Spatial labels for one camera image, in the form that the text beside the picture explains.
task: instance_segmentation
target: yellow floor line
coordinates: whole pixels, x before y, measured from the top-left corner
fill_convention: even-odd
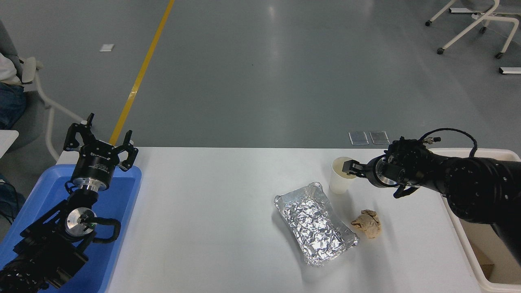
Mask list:
[[[168,19],[168,15],[172,10],[172,5],[175,0],[170,0],[168,2],[168,6],[166,7],[165,13],[163,14],[163,18],[159,23],[159,27],[157,27],[156,34],[154,35],[154,39],[148,48],[148,52],[146,53],[145,60],[143,64],[141,64],[141,69],[139,70],[138,77],[136,77],[134,86],[132,86],[132,90],[130,91],[129,97],[125,106],[123,107],[123,111],[121,111],[121,115],[119,115],[118,122],[116,123],[116,127],[112,132],[112,136],[110,136],[109,143],[112,145],[116,145],[119,135],[121,134],[121,130],[123,129],[123,125],[125,124],[125,120],[127,120],[127,116],[129,115],[130,108],[132,107],[132,103],[134,102],[135,95],[138,93],[139,86],[141,85],[141,81],[145,76],[146,69],[148,64],[150,63],[150,59],[152,59],[152,55],[154,55],[154,50],[156,49],[157,42],[159,41],[159,37],[161,36],[161,32],[163,31],[163,27],[165,27],[166,20]]]

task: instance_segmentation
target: white table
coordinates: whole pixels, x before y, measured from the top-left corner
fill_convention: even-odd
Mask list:
[[[335,158],[382,150],[139,149],[141,190],[107,292],[481,292],[437,193],[395,199],[361,178],[329,191]],[[273,205],[314,181],[345,223],[372,209],[383,226],[321,268],[303,263]]]
[[[16,130],[0,130],[0,158],[4,156],[17,137],[18,131]]]

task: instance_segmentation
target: blue jeans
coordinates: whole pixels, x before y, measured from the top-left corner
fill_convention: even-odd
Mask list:
[[[0,82],[0,129],[11,129],[25,109],[23,87]]]

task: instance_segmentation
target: white armrest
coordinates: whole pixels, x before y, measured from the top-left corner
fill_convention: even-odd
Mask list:
[[[22,65],[22,83],[32,83],[36,74],[36,58],[29,57],[23,61]]]

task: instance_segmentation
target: blue tray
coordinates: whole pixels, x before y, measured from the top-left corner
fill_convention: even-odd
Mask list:
[[[56,165],[47,169],[40,176],[27,202],[23,205],[0,245],[0,270],[16,257],[13,247],[22,240],[20,232],[69,196],[64,188],[64,183],[70,179],[74,167],[75,165]],[[121,222],[118,239],[109,244],[90,244],[84,252],[89,257],[87,264],[60,290],[51,286],[45,290],[46,293],[105,292],[125,238],[125,231],[138,197],[140,183],[141,170],[139,168],[134,166],[127,172],[116,168],[109,189],[100,191],[98,202],[93,205],[92,210],[99,217],[115,218]],[[98,225],[96,232],[97,237],[108,238],[112,235],[112,227]]]

